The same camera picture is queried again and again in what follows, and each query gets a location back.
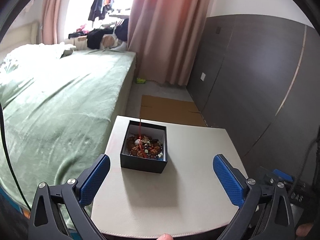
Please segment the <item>person's right hand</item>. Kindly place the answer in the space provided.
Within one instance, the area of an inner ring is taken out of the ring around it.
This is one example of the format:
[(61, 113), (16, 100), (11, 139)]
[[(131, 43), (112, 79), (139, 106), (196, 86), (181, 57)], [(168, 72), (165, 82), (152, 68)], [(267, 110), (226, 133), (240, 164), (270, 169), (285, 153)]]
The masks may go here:
[(296, 236), (306, 237), (310, 232), (310, 230), (312, 229), (312, 227), (313, 227), (313, 223), (306, 223), (306, 224), (300, 225), (296, 230)]

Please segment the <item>person's left hand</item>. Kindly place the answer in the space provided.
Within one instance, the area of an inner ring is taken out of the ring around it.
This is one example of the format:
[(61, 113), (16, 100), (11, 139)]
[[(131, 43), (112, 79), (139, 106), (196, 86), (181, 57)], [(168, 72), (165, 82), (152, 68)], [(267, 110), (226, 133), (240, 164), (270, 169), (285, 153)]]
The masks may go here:
[(157, 240), (174, 240), (174, 238), (170, 234), (164, 233), (161, 236), (159, 236)]

